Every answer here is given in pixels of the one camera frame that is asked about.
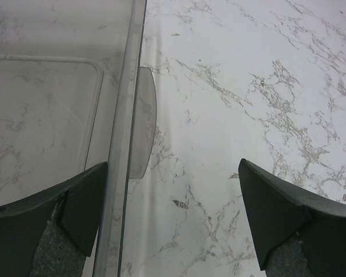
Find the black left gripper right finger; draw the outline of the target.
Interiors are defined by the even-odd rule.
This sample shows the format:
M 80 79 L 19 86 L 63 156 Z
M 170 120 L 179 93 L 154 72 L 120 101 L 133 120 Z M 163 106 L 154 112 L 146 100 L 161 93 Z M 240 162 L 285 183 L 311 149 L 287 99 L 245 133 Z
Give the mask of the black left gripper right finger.
M 346 276 L 346 204 L 246 159 L 238 171 L 260 270 L 267 276 Z

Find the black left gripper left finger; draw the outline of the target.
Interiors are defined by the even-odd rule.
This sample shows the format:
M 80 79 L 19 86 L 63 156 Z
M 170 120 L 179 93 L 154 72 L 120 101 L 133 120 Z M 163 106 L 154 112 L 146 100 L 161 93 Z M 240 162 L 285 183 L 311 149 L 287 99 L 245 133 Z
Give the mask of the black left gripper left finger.
M 0 276 L 81 276 L 103 210 L 108 164 L 0 206 Z

